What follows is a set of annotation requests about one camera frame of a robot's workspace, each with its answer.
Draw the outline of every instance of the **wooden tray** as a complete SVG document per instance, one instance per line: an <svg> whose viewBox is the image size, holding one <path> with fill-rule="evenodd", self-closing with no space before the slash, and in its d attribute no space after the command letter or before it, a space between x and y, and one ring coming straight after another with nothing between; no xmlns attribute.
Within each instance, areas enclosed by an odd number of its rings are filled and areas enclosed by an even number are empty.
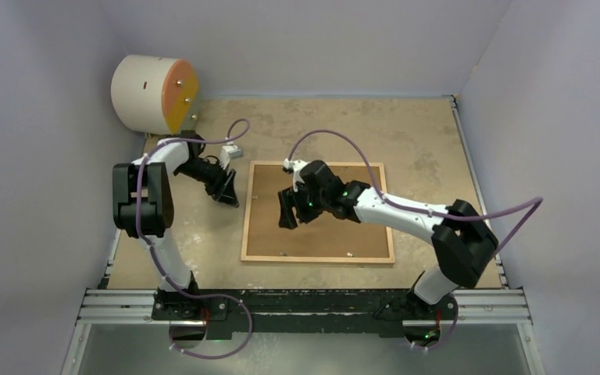
<svg viewBox="0 0 600 375"><path fill-rule="evenodd" d="M344 182L369 182L362 162L329 162ZM380 187L385 191L383 164L371 163ZM335 219L325 212L310 224L294 230L279 228L277 192L291 186L291 177L279 162L250 165L245 207L241 260L302 263L394 263L392 230L376 224Z"/></svg>

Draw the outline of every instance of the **robotic arm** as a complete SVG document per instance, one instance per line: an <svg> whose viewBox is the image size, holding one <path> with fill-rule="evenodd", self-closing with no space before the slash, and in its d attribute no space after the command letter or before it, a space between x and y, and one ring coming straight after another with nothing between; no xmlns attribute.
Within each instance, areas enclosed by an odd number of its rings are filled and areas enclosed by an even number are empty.
<svg viewBox="0 0 600 375"><path fill-rule="evenodd" d="M293 186L278 193L280 227L294 229L298 226L296 217L300 223L309 223L328 211L340 220L385 225L432 244L438 265L423 273L412 289L428 305L437 304L459 286L474 288L495 255L498 239L483 221L454 221L395 208L367 183L355 180L343 183L321 160L285 160L284 171L293 173ZM430 213L477 216L470 203L458 199L447 206L393 195L386 198Z"/></svg>
<svg viewBox="0 0 600 375"><path fill-rule="evenodd" d="M203 140L194 131L183 132L175 138ZM169 138L163 138L158 145L164 145ZM173 200L169 185L169 174L182 173L202 182L205 192L213 200L238 207L238 197L234 190L236 171L229 168L230 161L243 156L242 149L233 142L222 147L220 157L215 162L202 158L204 145L199 143L178 142L164 146L147 161L144 166L143 187L145 197L141 202L141 230L157 249L157 257L163 269L171 279L183 289L192 284L192 274L180 257L177 244L173 239ZM139 238L135 227L137 173L143 158L127 164L113 167L113 218L116 227L123 229L130 237L137 238L142 247L146 242ZM159 288L174 291L158 275Z"/></svg>

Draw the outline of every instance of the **wall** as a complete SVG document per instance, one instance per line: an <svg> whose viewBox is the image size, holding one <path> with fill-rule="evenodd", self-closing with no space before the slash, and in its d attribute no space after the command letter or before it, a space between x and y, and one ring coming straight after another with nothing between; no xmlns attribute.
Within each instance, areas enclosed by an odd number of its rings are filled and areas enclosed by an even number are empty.
<svg viewBox="0 0 600 375"><path fill-rule="evenodd" d="M600 373L600 1L514 1L460 112L490 209L545 196L501 257L547 372Z"/></svg>
<svg viewBox="0 0 600 375"><path fill-rule="evenodd" d="M511 0L101 0L131 53L215 95L459 92Z"/></svg>
<svg viewBox="0 0 600 375"><path fill-rule="evenodd" d="M58 373L104 272L111 167L141 147L109 100L125 55L96 1L0 0L0 373Z"/></svg>

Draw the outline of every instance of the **wooden table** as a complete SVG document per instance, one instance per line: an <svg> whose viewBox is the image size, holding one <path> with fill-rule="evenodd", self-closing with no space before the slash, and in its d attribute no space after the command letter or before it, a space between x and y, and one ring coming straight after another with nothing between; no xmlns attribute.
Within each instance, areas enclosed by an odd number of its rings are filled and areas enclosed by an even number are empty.
<svg viewBox="0 0 600 375"><path fill-rule="evenodd" d="M232 163L236 192L245 201L252 160L280 160L309 130L327 128L347 134L367 157L385 165L388 191L409 199L450 204L456 198L478 207L459 132L448 100L418 99L238 99L208 100L197 132L223 138L229 125L246 117L252 129L237 144L245 157ZM156 139L149 139L151 149ZM219 146L205 154L219 155ZM314 135L301 144L298 159L359 162L340 138ZM173 230L183 259L200 288L409 288L436 263L433 248L393 231L394 265L257 264L240 260L245 207L217 205L203 184L171 177L175 205ZM120 236L108 288L156 288L145 250L125 233ZM491 263L479 288L500 288Z"/></svg>

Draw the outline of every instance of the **cylindrical container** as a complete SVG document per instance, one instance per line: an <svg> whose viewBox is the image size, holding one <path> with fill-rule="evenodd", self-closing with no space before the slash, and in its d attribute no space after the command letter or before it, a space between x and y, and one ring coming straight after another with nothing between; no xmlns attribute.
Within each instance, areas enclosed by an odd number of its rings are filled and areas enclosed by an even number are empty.
<svg viewBox="0 0 600 375"><path fill-rule="evenodd" d="M112 103L131 130L178 134L198 117L198 79L189 62L129 55L112 78Z"/></svg>

